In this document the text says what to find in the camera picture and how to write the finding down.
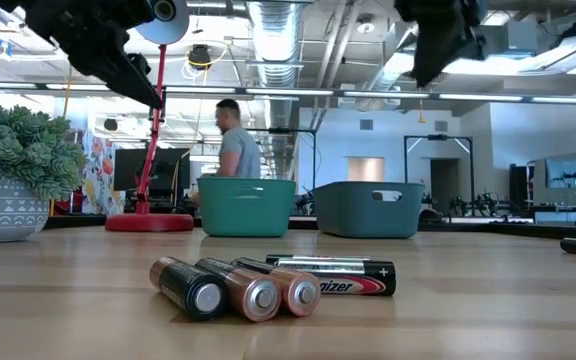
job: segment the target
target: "desk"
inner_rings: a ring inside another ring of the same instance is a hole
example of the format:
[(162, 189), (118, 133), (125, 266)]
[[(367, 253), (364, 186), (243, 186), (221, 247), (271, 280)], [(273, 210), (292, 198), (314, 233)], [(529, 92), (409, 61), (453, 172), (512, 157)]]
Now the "desk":
[[(149, 283), (159, 257), (378, 255), (394, 297), (325, 297), (308, 318), (189, 323)], [(486, 233), (351, 240), (47, 230), (0, 244), (0, 360), (576, 359), (576, 255)]]

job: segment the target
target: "man's arm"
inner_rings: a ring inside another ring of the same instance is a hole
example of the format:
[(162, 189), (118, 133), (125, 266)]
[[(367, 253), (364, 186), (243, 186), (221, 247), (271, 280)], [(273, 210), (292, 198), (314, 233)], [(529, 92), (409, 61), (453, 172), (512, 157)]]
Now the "man's arm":
[(232, 134), (226, 134), (222, 140), (221, 151), (219, 152), (219, 170), (217, 170), (217, 175), (235, 176), (242, 150), (239, 139), (232, 136)]
[(217, 175), (220, 176), (235, 176), (237, 165), (239, 165), (238, 152), (222, 152), (219, 155), (219, 170)]

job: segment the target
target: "gray t-shirt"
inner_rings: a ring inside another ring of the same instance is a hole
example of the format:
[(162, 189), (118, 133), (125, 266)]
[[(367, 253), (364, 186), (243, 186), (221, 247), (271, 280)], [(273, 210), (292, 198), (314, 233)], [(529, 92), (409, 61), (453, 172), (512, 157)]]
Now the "gray t-shirt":
[(235, 176), (259, 179), (261, 177), (261, 156), (255, 139), (242, 127), (232, 128), (224, 134), (219, 154), (239, 153), (239, 165)]

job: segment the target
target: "patterned pot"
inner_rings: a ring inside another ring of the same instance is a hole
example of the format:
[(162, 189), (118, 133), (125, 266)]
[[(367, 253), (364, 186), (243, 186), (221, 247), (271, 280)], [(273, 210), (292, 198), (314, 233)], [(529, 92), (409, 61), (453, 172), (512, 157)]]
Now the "patterned pot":
[(49, 202), (38, 200), (17, 180), (0, 180), (0, 242), (26, 240), (48, 220)]

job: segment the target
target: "colorful floral mural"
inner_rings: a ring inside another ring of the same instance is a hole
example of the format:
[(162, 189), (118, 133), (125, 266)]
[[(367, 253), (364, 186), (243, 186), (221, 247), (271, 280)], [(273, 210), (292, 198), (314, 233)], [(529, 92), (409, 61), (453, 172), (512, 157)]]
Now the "colorful floral mural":
[(115, 146), (108, 140), (95, 137), (90, 129), (84, 133), (83, 145), (89, 163), (84, 170), (82, 212), (104, 215), (123, 213), (126, 194), (113, 190)]

